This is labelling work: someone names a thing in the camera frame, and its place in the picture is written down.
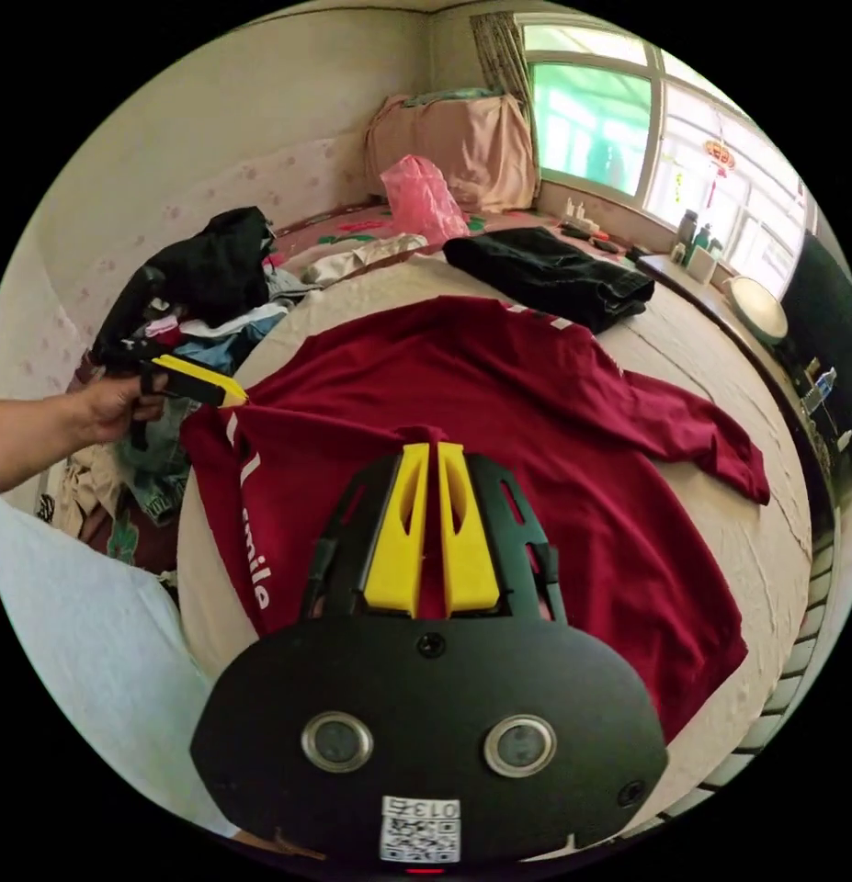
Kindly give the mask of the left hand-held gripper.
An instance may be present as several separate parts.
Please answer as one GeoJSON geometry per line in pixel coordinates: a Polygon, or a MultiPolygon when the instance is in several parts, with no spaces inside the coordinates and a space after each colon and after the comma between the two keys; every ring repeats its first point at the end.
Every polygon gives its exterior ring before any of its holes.
{"type": "Polygon", "coordinates": [[[138,378],[144,396],[153,394],[156,373],[165,375],[168,397],[216,408],[246,403],[247,392],[235,379],[171,355],[182,339],[182,310],[159,297],[118,298],[91,347],[91,361],[107,376],[138,378]]]}

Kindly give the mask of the person's left hand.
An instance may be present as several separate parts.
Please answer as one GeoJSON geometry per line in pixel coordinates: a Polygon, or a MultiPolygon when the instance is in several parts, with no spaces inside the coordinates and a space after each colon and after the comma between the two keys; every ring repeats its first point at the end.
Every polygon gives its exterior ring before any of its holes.
{"type": "Polygon", "coordinates": [[[73,449],[119,440],[132,428],[159,419],[167,375],[102,378],[69,394],[73,449]]]}

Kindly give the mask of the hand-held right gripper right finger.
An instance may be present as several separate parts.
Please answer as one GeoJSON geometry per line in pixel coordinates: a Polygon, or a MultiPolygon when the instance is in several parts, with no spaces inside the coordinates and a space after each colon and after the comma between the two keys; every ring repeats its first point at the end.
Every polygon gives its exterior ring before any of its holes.
{"type": "Polygon", "coordinates": [[[438,444],[437,472],[446,615],[491,611],[499,583],[463,446],[438,444]]]}

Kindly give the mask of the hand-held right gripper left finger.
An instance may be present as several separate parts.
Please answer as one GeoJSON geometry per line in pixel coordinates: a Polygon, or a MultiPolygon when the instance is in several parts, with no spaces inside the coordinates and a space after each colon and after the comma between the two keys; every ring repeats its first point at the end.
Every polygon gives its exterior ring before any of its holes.
{"type": "Polygon", "coordinates": [[[364,586],[364,600],[371,610],[409,617],[417,613],[429,460],[429,444],[403,447],[364,586]]]}

